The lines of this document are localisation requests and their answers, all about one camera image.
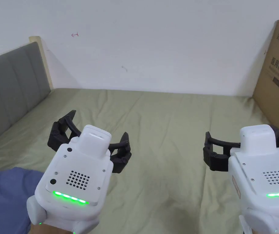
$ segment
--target bed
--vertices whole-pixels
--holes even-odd
[[[205,165],[203,146],[206,131],[236,142],[242,127],[267,123],[252,98],[120,90],[46,92],[0,132],[0,170],[45,171],[54,156],[47,146],[52,123],[75,109],[78,129],[95,125],[110,132],[112,142],[125,131],[130,136],[132,158],[121,174],[113,174],[100,224],[92,233],[242,234],[236,193],[226,172],[213,172]]]

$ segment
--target human hand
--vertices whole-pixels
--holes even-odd
[[[33,225],[31,224],[30,234],[72,234],[72,232],[58,229],[57,227],[46,224]]]

